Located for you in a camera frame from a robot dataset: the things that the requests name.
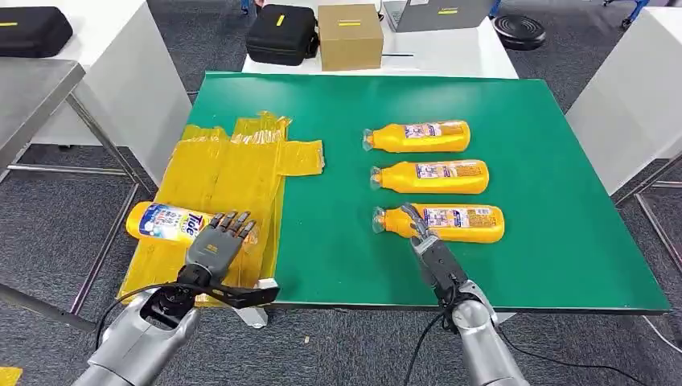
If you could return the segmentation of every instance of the cardboard box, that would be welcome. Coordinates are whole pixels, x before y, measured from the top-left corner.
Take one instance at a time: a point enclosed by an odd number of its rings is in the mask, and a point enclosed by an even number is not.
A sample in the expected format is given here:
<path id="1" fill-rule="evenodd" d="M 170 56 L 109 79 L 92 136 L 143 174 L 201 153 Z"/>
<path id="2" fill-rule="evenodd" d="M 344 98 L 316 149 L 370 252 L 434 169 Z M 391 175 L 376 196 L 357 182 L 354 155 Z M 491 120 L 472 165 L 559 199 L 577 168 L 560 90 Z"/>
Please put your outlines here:
<path id="1" fill-rule="evenodd" d="M 381 66 L 384 34 L 373 4 L 319 6 L 323 71 Z"/>

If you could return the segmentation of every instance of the robotic arm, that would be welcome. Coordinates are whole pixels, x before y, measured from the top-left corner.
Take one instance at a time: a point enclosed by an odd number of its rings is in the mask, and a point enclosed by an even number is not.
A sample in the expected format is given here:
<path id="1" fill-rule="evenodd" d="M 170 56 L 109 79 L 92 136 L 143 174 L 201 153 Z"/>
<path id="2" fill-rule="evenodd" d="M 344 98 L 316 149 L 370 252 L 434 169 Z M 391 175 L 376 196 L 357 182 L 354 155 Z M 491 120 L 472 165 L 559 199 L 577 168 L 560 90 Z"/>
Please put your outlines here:
<path id="1" fill-rule="evenodd" d="M 497 314 L 483 291 L 464 272 L 445 243 L 417 210 L 404 204 L 418 236 L 410 239 L 423 280 L 446 308 L 446 327 L 462 337 L 464 363 L 475 386 L 528 386 L 516 361 L 495 331 Z"/>
<path id="2" fill-rule="evenodd" d="M 424 281 L 445 308 L 445 326 L 462 337 L 470 384 L 528 386 L 507 346 L 497 335 L 497 315 L 482 290 L 452 252 L 430 231 L 417 210 L 402 206 L 418 236 L 410 239 Z M 247 212 L 216 215 L 187 250 L 175 283 L 141 292 L 104 333 L 89 368 L 73 386 L 146 386 L 154 382 L 199 322 L 195 297 L 207 294 L 243 308 L 274 301 L 279 288 L 245 289 L 221 285 L 228 267 L 253 229 Z"/>
<path id="3" fill-rule="evenodd" d="M 73 385 L 152 384 L 196 330 L 199 313 L 194 304 L 199 294 L 234 308 L 274 301 L 279 292 L 276 286 L 246 289 L 221 284 L 255 225 L 254 221 L 244 225 L 248 216 L 248 212 L 214 216 L 187 250 L 177 281 L 136 296 L 106 330 L 101 346 L 88 361 L 90 367 Z"/>

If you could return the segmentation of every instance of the robot finger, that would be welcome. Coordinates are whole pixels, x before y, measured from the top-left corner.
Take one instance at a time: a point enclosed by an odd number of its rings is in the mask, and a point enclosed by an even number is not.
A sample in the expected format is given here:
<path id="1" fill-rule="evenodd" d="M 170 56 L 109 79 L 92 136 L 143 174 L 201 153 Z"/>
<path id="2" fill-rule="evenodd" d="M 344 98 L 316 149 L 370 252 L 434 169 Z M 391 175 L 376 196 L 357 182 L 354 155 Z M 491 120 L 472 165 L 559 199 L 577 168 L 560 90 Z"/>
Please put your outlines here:
<path id="1" fill-rule="evenodd" d="M 249 232 L 251 232 L 251 230 L 253 229 L 254 226 L 256 226 L 256 221 L 255 221 L 255 220 L 249 221 L 249 222 L 246 223 L 246 225 L 241 229 L 241 232 L 239 232 L 239 235 L 237 235 L 237 237 L 239 237 L 240 239 L 245 239 L 246 236 L 249 235 Z"/>
<path id="2" fill-rule="evenodd" d="M 234 219 L 236 216 L 236 211 L 231 211 L 225 217 L 223 217 L 223 220 L 220 221 L 220 231 L 225 232 L 228 230 L 228 226 L 230 226 L 230 223 L 232 222 L 232 219 Z"/>
<path id="3" fill-rule="evenodd" d="M 239 228 L 241 228 L 241 226 L 244 224 L 244 222 L 246 221 L 247 217 L 249 217 L 250 214 L 251 214 L 250 211 L 245 211 L 244 213 L 240 214 L 239 217 L 237 217 L 237 219 L 235 220 L 235 222 L 232 223 L 232 225 L 230 225 L 230 228 L 228 228 L 228 232 L 231 235 L 235 236 L 237 231 L 239 231 Z"/>
<path id="4" fill-rule="evenodd" d="M 220 224 L 220 220 L 225 216 L 223 213 L 216 213 L 213 218 L 211 219 L 211 222 L 208 223 L 208 226 L 211 228 L 215 228 Z"/>

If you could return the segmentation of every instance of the black bag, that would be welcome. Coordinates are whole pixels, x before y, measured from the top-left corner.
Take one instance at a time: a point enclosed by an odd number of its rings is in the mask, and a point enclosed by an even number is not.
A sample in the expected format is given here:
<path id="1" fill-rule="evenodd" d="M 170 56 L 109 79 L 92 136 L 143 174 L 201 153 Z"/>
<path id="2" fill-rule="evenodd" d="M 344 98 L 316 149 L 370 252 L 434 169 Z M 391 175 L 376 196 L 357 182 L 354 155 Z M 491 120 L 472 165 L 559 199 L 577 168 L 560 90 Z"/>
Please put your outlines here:
<path id="1" fill-rule="evenodd" d="M 264 6 L 246 36 L 246 51 L 257 62 L 298 66 L 318 50 L 315 24 L 310 8 Z"/>
<path id="2" fill-rule="evenodd" d="M 0 8 L 0 56 L 54 56 L 72 35 L 71 24 L 54 6 Z"/>

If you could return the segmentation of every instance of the green table surface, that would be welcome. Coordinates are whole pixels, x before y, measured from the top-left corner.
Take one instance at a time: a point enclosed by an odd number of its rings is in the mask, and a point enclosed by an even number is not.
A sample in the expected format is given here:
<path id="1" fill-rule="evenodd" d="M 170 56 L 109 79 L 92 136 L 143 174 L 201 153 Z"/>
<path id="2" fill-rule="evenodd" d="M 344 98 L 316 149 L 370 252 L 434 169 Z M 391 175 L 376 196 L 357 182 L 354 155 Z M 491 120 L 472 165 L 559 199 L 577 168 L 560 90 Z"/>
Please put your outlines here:
<path id="1" fill-rule="evenodd" d="M 264 109 L 294 119 L 290 140 L 323 140 L 326 160 L 321 175 L 286 179 L 279 303 L 434 306 L 408 241 L 372 232 L 374 207 L 412 202 L 503 210 L 501 241 L 448 243 L 498 310 L 670 307 L 542 80 L 209 72 L 188 121 L 231 133 L 238 117 Z M 465 152 L 361 146 L 363 129 L 446 119 L 469 122 Z M 403 195 L 369 186 L 371 166 L 462 158 L 487 163 L 491 181 L 482 194 Z"/>

